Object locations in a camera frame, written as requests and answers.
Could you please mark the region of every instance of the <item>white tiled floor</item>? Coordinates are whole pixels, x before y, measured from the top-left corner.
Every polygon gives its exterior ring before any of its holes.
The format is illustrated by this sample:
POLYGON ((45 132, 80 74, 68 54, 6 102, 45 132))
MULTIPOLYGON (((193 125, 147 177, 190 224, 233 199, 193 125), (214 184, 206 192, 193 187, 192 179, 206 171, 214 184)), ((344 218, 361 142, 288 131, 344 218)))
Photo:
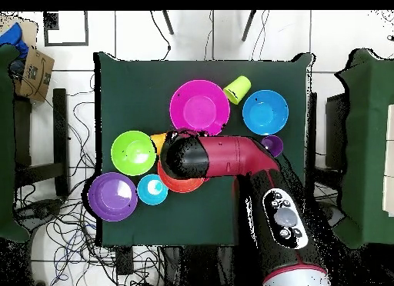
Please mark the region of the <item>white tiled floor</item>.
MULTIPOLYGON (((205 44, 212 29, 209 10, 201 11, 169 11, 169 17, 175 34, 170 35, 161 12, 154 12, 155 20, 163 35, 172 47, 168 60, 203 60, 205 44)), ((249 17, 248 10, 215 10, 214 12, 214 59, 251 59, 256 39, 262 30, 262 13, 255 14, 248 38, 241 41, 243 29, 249 17)), ((54 71, 47 99, 52 101, 53 88, 66 88, 73 95, 80 91, 91 91, 90 80, 93 74, 93 52, 103 51, 123 60, 160 59, 167 52, 167 44, 156 29, 149 12, 88 12, 88 46, 44 46, 42 12, 19 12, 23 18, 29 18, 38 24, 37 49, 55 59, 54 71)), ((318 93, 316 150, 326 152, 326 117, 325 103, 329 96, 343 92, 341 82, 333 72, 344 69, 350 52, 355 48, 372 48, 377 55, 387 58, 394 54, 394 42, 388 41, 388 35, 394 35, 393 11, 279 11, 269 12, 264 32, 261 34, 253 59, 257 60, 261 50, 262 60, 291 60, 300 52, 312 52, 316 62, 312 66, 312 91, 318 93)), ((80 42, 83 37, 84 19, 81 12, 59 13, 59 30, 49 31, 50 42, 80 42)), ((212 34, 206 49, 206 58, 212 58, 212 34)), ((72 114, 74 107, 84 101, 94 101, 92 93, 68 96, 69 123, 82 136, 88 135, 86 127, 72 114)), ((90 133, 85 150, 95 161, 95 121, 94 105, 80 104, 75 113, 83 121, 90 133)), ((47 103, 34 103, 32 112, 31 155, 32 164, 44 164, 53 161, 52 109, 47 103)), ((76 136, 69 132, 70 170, 78 164, 79 144, 76 136)), ((316 156, 317 164, 324 166, 324 157, 316 156)), ((88 176, 93 170, 87 170, 88 176)), ((71 177, 74 185, 85 178, 85 170, 78 169, 71 177)), ((37 191, 30 197, 33 201, 43 198, 54 198, 53 180, 36 184, 37 191)), ((22 195, 31 191, 32 187, 24 187, 22 195)), ((80 198, 82 186, 72 195, 72 199, 80 198)), ((48 226, 49 235, 65 245, 64 240, 56 233, 56 226, 48 226)), ((35 278, 43 280, 47 286, 56 276, 54 255, 58 249, 46 234, 46 227, 41 227, 33 243, 32 268, 35 278)), ((145 251, 135 248, 135 254, 145 251)), ((56 258, 64 255, 58 251, 56 258)), ((74 264, 65 269, 65 274, 72 274, 67 281, 59 281, 55 286, 75 286, 86 270, 85 262, 78 255, 72 257, 74 264)), ((157 275, 150 273, 153 284, 157 275)), ((101 266, 91 266, 80 280, 78 286, 115 286, 105 275, 101 266)), ((119 283, 125 277, 119 277, 119 283)))

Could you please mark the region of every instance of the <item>blue object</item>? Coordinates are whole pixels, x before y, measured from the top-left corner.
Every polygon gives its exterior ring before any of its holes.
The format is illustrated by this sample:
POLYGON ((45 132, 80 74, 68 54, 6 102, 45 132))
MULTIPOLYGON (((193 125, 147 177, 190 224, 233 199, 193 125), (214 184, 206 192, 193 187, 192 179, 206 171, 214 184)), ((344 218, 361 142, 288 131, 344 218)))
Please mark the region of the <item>blue object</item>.
POLYGON ((28 46, 24 41, 22 41, 22 29, 17 22, 2 36, 0 36, 0 45, 3 44, 14 45, 21 52, 19 58, 25 58, 28 56, 28 46))
POLYGON ((257 135, 275 134, 285 126, 288 116, 286 100, 270 90, 251 94, 242 109, 243 121, 257 135))
POLYGON ((139 198, 147 205, 161 204, 169 193, 169 189, 158 175, 144 176, 137 186, 139 198))

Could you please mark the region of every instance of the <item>chair leg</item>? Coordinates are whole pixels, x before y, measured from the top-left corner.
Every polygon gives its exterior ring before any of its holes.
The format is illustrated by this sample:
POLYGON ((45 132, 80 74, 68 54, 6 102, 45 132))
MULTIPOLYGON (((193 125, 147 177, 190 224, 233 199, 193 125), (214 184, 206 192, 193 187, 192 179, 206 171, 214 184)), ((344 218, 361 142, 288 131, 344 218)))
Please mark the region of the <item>chair leg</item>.
POLYGON ((169 28, 169 34, 174 35, 174 31, 172 30, 171 22, 169 21, 169 14, 167 13, 167 10, 162 10, 162 11, 163 11, 165 23, 167 24, 167 27, 169 28))
POLYGON ((257 12, 257 10, 251 10, 250 11, 248 22, 246 22, 245 31, 243 32, 243 36, 242 36, 242 41, 243 42, 246 40, 246 37, 248 36, 250 25, 252 24, 252 20, 253 20, 253 17, 255 16, 256 12, 257 12))

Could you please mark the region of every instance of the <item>table leg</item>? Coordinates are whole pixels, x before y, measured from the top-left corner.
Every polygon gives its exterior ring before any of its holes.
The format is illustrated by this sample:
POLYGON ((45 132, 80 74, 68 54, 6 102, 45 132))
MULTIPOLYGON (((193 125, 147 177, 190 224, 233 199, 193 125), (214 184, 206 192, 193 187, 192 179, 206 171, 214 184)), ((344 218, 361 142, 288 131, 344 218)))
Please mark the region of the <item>table leg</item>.
POLYGON ((250 25, 252 24, 252 20, 253 20, 253 17, 255 16, 256 12, 257 12, 257 10, 251 10, 250 11, 248 22, 246 22, 245 31, 243 32, 243 36, 242 36, 242 41, 243 42, 246 40, 246 37, 248 36, 250 25))
POLYGON ((56 195, 67 197, 68 188, 68 126, 64 88, 53 90, 53 161, 62 165, 62 174, 55 177, 56 195))
POLYGON ((167 13, 167 10, 162 10, 162 11, 163 11, 165 23, 167 24, 167 27, 169 28, 169 34, 174 35, 174 31, 172 30, 171 22, 169 21, 169 14, 167 13))

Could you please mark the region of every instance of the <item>control button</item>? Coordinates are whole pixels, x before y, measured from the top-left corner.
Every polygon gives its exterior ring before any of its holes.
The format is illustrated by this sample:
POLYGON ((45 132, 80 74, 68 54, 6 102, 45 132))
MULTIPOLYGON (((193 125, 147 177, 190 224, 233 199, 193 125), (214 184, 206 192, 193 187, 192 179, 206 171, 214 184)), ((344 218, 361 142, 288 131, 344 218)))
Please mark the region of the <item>control button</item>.
POLYGON ((297 225, 297 215, 289 208, 280 208, 274 214, 276 224, 292 228, 297 225))
POLYGON ((294 232, 294 235, 296 236, 296 238, 302 237, 302 233, 298 228, 293 228, 292 231, 294 232))
POLYGON ((291 233, 289 230, 286 230, 285 228, 283 228, 282 230, 280 230, 280 236, 284 237, 284 238, 289 238, 291 233))
POLYGON ((271 203, 271 206, 272 206, 273 208, 279 208, 279 203, 278 203, 277 201, 273 201, 273 202, 271 203))
POLYGON ((288 201, 288 200, 284 200, 283 201, 283 206, 285 206, 285 207, 290 207, 291 205, 290 205, 290 201, 288 201))

